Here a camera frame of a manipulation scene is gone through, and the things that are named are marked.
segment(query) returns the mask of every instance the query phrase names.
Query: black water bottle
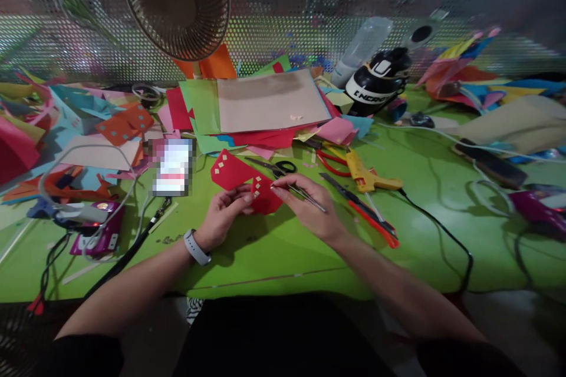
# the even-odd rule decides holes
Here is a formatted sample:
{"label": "black water bottle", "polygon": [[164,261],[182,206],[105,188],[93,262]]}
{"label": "black water bottle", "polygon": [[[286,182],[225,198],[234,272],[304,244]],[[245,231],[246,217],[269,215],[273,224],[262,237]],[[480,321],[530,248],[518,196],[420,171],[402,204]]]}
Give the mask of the black water bottle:
{"label": "black water bottle", "polygon": [[352,75],[344,90],[354,100],[348,115],[377,113],[404,91],[411,66],[407,52],[404,47],[380,51]]}

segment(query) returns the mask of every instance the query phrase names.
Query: watch strap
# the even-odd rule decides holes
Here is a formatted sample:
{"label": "watch strap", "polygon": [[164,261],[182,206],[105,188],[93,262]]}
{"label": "watch strap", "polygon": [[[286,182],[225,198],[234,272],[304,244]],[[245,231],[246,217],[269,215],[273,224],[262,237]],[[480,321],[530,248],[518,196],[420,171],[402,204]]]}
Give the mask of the watch strap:
{"label": "watch strap", "polygon": [[212,260],[212,258],[210,257],[210,255],[207,255],[205,252],[203,252],[200,246],[197,244],[195,238],[193,237],[194,232],[195,229],[190,229],[185,233],[185,236],[183,237],[183,239],[185,240],[185,246],[187,247],[190,255],[195,258],[195,260],[199,264],[201,264],[202,266],[207,265]]}

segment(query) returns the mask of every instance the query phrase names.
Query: perforated metal mesh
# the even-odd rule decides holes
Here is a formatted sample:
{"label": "perforated metal mesh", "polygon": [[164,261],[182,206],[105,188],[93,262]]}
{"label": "perforated metal mesh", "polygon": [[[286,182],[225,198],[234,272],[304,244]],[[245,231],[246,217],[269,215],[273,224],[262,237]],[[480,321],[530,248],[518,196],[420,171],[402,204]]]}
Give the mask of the perforated metal mesh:
{"label": "perforated metal mesh", "polygon": [[[87,0],[102,25],[125,47],[69,21],[52,0],[0,0],[0,80],[16,81],[23,65],[45,78],[68,81],[178,80],[181,72],[136,27],[125,0]],[[295,66],[331,70],[369,16],[387,16],[394,30],[384,47],[399,44],[412,22],[436,8],[449,12],[436,38],[412,52],[418,77],[440,48],[473,29],[500,25],[503,32],[476,60],[508,76],[566,69],[562,23],[566,0],[232,0],[226,43],[241,75],[287,53]]]}

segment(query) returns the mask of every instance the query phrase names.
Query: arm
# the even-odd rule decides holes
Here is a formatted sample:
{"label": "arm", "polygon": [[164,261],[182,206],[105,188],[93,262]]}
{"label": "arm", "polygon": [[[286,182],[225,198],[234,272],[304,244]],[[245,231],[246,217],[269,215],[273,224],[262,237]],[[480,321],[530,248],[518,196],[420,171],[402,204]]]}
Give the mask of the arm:
{"label": "arm", "polygon": [[[195,241],[209,252],[226,239],[234,218],[251,214],[250,185],[214,195]],[[69,318],[56,339],[68,335],[118,336],[140,317],[194,263],[184,240],[117,275],[84,302]]]}
{"label": "arm", "polygon": [[[294,197],[287,184],[302,187],[328,211]],[[483,335],[444,296],[348,234],[339,221],[328,190],[300,174],[275,181],[272,190],[315,236],[334,249],[364,280],[387,310],[416,339],[459,339],[485,342]]]}

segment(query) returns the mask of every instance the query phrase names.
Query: plastic bottle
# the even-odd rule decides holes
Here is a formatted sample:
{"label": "plastic bottle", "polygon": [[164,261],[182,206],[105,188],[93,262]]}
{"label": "plastic bottle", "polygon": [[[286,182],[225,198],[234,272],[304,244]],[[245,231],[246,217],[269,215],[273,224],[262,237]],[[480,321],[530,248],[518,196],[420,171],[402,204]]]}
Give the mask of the plastic bottle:
{"label": "plastic bottle", "polygon": [[392,28],[393,23],[387,18],[374,16],[367,19],[336,64],[331,82],[344,88],[354,72],[379,50]]}

